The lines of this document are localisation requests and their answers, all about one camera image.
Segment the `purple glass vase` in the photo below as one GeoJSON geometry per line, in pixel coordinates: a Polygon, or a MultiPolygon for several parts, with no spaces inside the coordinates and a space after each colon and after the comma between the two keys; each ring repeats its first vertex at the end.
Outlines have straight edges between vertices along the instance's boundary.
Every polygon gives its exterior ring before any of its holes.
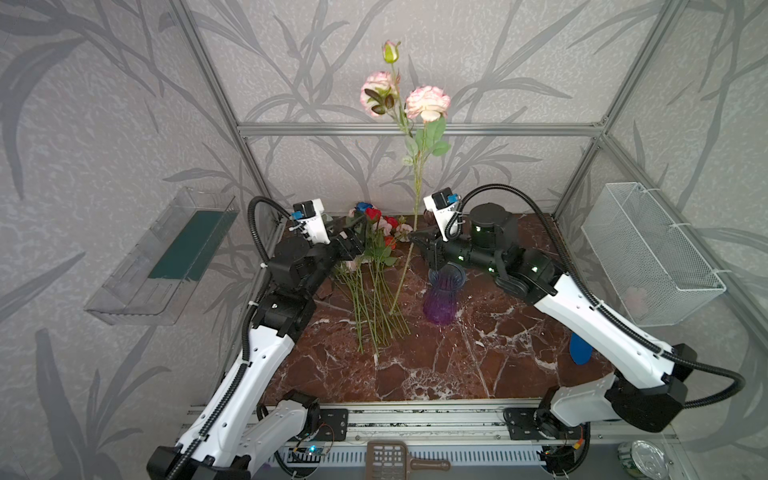
{"type": "Polygon", "coordinates": [[[422,312],[436,325],[448,325],[458,311],[458,295],[466,282],[466,271],[460,265],[447,263],[439,270],[430,269],[429,288],[424,295],[422,312]]]}

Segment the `white pink-edged rose stem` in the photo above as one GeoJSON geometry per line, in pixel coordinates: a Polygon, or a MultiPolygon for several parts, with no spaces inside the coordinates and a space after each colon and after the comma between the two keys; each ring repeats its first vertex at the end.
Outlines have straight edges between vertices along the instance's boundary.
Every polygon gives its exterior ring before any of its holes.
{"type": "Polygon", "coordinates": [[[436,86],[421,86],[409,94],[401,91],[401,75],[396,66],[400,44],[391,40],[382,46],[387,71],[371,74],[361,87],[360,102],[373,117],[390,117],[404,135],[405,163],[413,173],[413,215],[420,215],[424,167],[432,156],[442,156],[450,149],[443,140],[451,97],[436,86]]]}

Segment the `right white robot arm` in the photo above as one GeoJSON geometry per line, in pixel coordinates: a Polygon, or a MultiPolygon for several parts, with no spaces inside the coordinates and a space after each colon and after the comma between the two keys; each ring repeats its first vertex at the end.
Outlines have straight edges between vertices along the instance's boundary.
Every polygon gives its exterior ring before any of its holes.
{"type": "Polygon", "coordinates": [[[465,209],[486,184],[461,197],[444,188],[424,199],[435,226],[410,239],[431,271],[460,267],[483,271],[505,294],[555,319],[614,367],[613,373],[576,387],[552,387],[534,413],[538,432],[557,439],[568,428],[622,420],[646,432],[660,432],[683,410],[724,402],[746,386],[738,372],[701,363],[685,344],[671,346],[633,325],[595,296],[568,259],[564,242],[546,215],[524,192],[498,190],[524,200],[539,218],[557,259],[518,240],[517,219],[495,203],[465,209]]]}

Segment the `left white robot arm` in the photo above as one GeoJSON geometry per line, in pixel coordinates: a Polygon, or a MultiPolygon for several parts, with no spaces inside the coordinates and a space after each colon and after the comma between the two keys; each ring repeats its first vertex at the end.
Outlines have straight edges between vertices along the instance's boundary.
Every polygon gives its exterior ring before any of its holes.
{"type": "Polygon", "coordinates": [[[267,282],[246,309],[239,358],[177,443],[152,454],[150,478],[251,479],[289,440],[318,429],[316,397],[295,390],[257,423],[250,419],[314,315],[316,292],[338,264],[363,252],[364,238],[353,230],[328,234],[323,213],[319,199],[289,213],[297,232],[264,265],[267,282]]]}

